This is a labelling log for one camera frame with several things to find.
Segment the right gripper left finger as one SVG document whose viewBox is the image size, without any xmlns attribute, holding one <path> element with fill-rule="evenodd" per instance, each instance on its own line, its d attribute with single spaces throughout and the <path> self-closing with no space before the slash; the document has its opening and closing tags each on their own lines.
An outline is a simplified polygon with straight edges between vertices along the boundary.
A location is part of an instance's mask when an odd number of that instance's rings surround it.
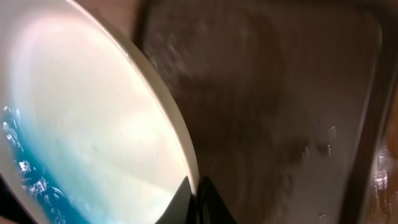
<svg viewBox="0 0 398 224">
<path fill-rule="evenodd" d="M 171 199 L 165 212 L 155 224 L 196 224 L 196 198 L 192 194 L 188 177 L 185 177 Z"/>
</svg>

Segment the white plate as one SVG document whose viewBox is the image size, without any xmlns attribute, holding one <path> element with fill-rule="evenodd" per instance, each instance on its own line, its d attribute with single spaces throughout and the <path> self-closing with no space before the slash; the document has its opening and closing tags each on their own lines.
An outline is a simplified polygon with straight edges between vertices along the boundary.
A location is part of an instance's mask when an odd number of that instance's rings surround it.
<svg viewBox="0 0 398 224">
<path fill-rule="evenodd" d="M 155 68 L 75 1 L 1 2 L 1 177 L 36 223 L 156 223 L 199 180 Z"/>
</svg>

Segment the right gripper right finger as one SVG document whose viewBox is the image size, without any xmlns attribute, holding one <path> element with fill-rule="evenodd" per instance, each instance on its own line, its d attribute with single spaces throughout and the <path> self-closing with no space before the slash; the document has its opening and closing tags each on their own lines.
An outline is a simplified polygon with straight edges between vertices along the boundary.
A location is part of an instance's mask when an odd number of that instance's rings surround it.
<svg viewBox="0 0 398 224">
<path fill-rule="evenodd" d="M 200 224 L 237 224 L 208 176 L 199 184 L 198 212 Z"/>
</svg>

